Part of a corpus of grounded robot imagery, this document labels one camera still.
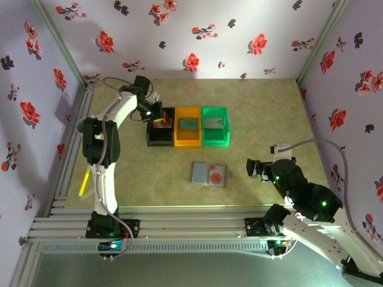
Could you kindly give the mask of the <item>grey card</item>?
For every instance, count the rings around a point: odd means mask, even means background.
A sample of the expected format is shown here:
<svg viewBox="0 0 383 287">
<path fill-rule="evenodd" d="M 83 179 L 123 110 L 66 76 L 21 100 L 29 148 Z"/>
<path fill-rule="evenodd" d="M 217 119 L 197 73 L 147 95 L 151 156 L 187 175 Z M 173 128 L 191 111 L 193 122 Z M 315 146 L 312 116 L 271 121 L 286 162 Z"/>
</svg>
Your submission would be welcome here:
<svg viewBox="0 0 383 287">
<path fill-rule="evenodd" d="M 206 117 L 203 125 L 205 129 L 224 129 L 224 118 Z"/>
</svg>

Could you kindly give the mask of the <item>black plastic bin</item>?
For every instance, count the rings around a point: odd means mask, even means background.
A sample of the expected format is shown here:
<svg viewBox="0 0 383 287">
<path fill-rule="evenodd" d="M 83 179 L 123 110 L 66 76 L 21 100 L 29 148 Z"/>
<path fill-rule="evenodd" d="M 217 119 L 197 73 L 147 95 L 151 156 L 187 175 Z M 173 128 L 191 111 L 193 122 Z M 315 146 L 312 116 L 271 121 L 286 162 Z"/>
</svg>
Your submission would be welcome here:
<svg viewBox="0 0 383 287">
<path fill-rule="evenodd" d="M 147 123 L 146 135 L 148 146 L 174 146 L 174 124 L 175 124 L 175 108 L 163 108 L 172 119 L 171 128 L 154 129 L 153 121 Z"/>
</svg>

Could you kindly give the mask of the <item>orange plastic bin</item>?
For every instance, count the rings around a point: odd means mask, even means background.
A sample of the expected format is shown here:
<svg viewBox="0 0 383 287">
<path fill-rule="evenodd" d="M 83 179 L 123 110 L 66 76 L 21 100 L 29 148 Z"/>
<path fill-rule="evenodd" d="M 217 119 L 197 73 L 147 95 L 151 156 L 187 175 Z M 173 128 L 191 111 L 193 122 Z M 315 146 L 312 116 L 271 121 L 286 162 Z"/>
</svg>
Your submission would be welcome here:
<svg viewBox="0 0 383 287">
<path fill-rule="evenodd" d="M 197 119 L 197 128 L 195 130 L 181 129 L 179 127 L 180 119 Z M 178 106 L 175 108 L 174 124 L 174 145 L 175 146 L 201 146 L 202 145 L 202 124 L 201 107 L 198 106 Z"/>
</svg>

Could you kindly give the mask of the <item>green plastic bin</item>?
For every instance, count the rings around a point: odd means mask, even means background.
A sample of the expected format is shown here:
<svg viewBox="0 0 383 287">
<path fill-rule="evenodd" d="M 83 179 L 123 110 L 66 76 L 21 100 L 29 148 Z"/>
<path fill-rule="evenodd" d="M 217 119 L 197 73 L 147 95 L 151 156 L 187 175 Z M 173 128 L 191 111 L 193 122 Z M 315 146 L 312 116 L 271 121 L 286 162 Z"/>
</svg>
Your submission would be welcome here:
<svg viewBox="0 0 383 287">
<path fill-rule="evenodd" d="M 229 146 L 230 123 L 226 107 L 204 106 L 201 109 L 202 116 L 202 145 L 203 146 Z M 224 129 L 205 129 L 204 119 L 206 117 L 224 118 Z"/>
</svg>

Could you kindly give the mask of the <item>right controller board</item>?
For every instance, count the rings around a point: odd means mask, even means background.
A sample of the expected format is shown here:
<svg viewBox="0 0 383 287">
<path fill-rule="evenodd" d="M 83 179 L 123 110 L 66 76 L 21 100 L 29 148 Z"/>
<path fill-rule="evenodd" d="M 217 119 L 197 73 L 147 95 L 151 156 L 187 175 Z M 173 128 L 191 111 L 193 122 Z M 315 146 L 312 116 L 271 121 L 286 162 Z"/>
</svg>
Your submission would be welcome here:
<svg viewBox="0 0 383 287">
<path fill-rule="evenodd" d="M 289 252 L 291 252 L 296 241 L 293 239 L 290 240 L 268 240 L 268 249 L 266 254 L 271 257 L 271 259 L 282 259 Z"/>
</svg>

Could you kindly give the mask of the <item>controller board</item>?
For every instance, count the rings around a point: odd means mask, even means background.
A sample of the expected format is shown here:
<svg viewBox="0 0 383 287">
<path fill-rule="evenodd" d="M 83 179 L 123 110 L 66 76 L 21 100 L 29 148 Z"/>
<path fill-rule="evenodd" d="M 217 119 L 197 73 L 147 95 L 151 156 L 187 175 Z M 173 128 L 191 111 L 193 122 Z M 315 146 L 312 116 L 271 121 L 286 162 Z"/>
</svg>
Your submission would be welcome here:
<svg viewBox="0 0 383 287">
<path fill-rule="evenodd" d="M 112 261 L 115 257 L 124 252 L 125 247 L 125 242 L 121 240 L 112 242 L 100 242 L 100 244 L 98 244 L 98 254 L 104 261 Z"/>
<path fill-rule="evenodd" d="M 296 241 L 293 239 L 290 240 L 268 240 L 268 249 L 266 254 L 271 257 L 271 259 L 282 259 L 289 252 L 291 252 Z"/>
</svg>

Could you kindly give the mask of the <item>yellow marker pen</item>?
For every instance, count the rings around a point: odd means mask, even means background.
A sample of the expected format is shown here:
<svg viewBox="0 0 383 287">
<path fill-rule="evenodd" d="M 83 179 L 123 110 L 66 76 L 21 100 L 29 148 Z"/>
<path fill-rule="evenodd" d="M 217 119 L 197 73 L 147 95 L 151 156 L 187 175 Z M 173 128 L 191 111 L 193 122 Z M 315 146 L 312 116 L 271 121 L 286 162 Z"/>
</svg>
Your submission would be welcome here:
<svg viewBox="0 0 383 287">
<path fill-rule="evenodd" d="M 79 189 L 79 192 L 78 192 L 78 196 L 79 197 L 82 197 L 85 190 L 86 190 L 86 186 L 87 186 L 87 182 L 89 180 L 89 176 L 90 176 L 90 168 L 88 167 L 86 169 L 86 172 L 84 174 L 84 177 L 83 177 L 83 181 L 81 183 L 81 186 L 80 186 L 80 189 Z"/>
</svg>

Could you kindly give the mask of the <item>left controller board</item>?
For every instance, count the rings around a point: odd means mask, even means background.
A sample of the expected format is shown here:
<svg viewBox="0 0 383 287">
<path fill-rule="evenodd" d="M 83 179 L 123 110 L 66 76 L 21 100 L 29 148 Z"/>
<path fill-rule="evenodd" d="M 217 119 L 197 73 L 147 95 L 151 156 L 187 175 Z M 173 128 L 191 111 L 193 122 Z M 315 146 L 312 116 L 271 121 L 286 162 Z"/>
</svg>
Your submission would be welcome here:
<svg viewBox="0 0 383 287">
<path fill-rule="evenodd" d="M 115 257 L 124 252 L 125 247 L 125 242 L 121 240 L 112 242 L 100 242 L 100 244 L 98 244 L 98 254 L 104 261 L 112 261 Z"/>
</svg>

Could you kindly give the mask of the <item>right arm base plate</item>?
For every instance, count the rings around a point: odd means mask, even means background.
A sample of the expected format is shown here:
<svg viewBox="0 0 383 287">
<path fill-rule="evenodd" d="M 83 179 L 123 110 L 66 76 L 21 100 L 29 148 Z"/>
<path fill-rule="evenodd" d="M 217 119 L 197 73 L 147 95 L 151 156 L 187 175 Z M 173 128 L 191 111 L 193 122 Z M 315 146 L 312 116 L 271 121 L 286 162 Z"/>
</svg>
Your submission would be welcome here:
<svg viewBox="0 0 383 287">
<path fill-rule="evenodd" d="M 296 234 L 287 234 L 282 230 L 282 221 L 266 218 L 245 218 L 245 232 L 247 237 L 261 238 L 292 238 L 297 239 Z"/>
</svg>

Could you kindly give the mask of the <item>aluminium side rail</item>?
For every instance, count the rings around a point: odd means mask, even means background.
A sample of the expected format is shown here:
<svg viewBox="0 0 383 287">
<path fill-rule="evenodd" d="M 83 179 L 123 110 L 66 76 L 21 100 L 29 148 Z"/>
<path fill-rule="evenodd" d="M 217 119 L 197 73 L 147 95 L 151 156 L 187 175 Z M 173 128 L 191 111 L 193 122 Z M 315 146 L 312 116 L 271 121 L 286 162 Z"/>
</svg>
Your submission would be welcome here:
<svg viewBox="0 0 383 287">
<path fill-rule="evenodd" d="M 48 217 L 51 210 L 56 207 L 65 207 L 66 197 L 74 172 L 75 162 L 80 150 L 81 135 L 77 132 L 77 123 L 89 113 L 93 95 L 95 93 L 95 85 L 87 85 L 79 87 L 75 94 L 72 104 L 69 99 L 64 97 L 60 102 L 70 109 L 71 119 L 68 121 L 65 113 L 57 110 L 56 114 L 63 120 L 63 135 L 55 142 L 56 145 L 64 144 L 62 154 L 58 154 L 53 161 L 53 171 L 50 175 L 50 189 L 44 216 Z"/>
</svg>

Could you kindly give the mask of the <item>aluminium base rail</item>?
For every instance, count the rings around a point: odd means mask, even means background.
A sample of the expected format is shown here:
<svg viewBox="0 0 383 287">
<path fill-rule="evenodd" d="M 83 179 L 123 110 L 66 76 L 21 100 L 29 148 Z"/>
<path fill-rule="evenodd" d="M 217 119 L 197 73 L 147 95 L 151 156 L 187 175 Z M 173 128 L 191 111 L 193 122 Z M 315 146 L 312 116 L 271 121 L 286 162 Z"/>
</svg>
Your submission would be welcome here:
<svg viewBox="0 0 383 287">
<path fill-rule="evenodd" d="M 246 238 L 245 218 L 262 217 L 271 205 L 216 207 L 122 207 L 120 219 L 140 220 L 138 240 L 224 240 Z M 84 240 L 92 212 L 58 208 L 35 218 L 27 239 Z"/>
</svg>

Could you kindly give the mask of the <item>aluminium corner post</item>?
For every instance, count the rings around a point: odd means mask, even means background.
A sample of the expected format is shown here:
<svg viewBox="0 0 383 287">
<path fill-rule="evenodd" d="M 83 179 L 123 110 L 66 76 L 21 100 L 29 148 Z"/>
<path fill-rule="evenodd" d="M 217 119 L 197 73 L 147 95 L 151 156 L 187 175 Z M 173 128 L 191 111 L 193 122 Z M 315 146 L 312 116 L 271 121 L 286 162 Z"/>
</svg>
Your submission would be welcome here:
<svg viewBox="0 0 383 287">
<path fill-rule="evenodd" d="M 38 17 L 41 19 L 47 30 L 50 32 L 62 56 L 65 58 L 72 73 L 75 75 L 79 85 L 82 86 L 82 88 L 86 88 L 87 84 L 83 80 L 81 71 L 78 68 L 64 38 L 59 32 L 58 27 L 54 23 L 53 18 L 49 14 L 47 7 L 42 0 L 29 0 L 29 2 L 32 4 L 33 9 L 38 14 Z"/>
<path fill-rule="evenodd" d="M 331 31 L 333 30 L 334 26 L 339 21 L 344 9 L 349 4 L 350 0 L 336 0 L 332 6 L 332 12 L 329 15 L 329 18 L 326 20 L 321 33 L 316 41 L 316 44 L 314 48 L 312 49 L 311 53 L 309 54 L 299 76 L 296 78 L 296 83 L 298 86 L 301 85 L 304 78 L 306 77 L 306 74 L 308 73 L 312 62 L 315 60 L 315 57 L 319 53 L 321 47 L 325 44 L 327 41 L 328 36 L 330 35 Z"/>
</svg>

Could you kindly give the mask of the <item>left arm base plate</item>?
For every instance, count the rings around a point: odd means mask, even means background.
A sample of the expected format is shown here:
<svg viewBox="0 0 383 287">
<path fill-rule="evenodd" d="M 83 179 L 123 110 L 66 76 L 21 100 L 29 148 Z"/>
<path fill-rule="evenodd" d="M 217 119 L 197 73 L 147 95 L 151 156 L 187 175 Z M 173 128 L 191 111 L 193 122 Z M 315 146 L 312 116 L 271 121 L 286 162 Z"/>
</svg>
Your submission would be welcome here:
<svg viewBox="0 0 383 287">
<path fill-rule="evenodd" d="M 123 219 L 124 224 L 112 219 L 106 224 L 96 223 L 94 220 L 88 222 L 85 237 L 87 239 L 126 239 L 130 238 L 128 226 L 133 234 L 133 238 L 137 238 L 140 229 L 140 220 Z"/>
</svg>

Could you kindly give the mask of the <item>aluminium frame strut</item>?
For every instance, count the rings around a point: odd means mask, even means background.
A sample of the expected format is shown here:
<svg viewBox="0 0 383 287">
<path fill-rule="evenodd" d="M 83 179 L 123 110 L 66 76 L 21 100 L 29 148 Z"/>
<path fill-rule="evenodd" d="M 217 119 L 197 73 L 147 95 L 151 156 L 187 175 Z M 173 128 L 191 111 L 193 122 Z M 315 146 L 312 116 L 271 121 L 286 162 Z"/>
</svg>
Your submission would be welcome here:
<svg viewBox="0 0 383 287">
<path fill-rule="evenodd" d="M 23 246 L 10 287 L 32 287 L 40 251 L 41 244 L 37 242 L 29 242 Z"/>
</svg>

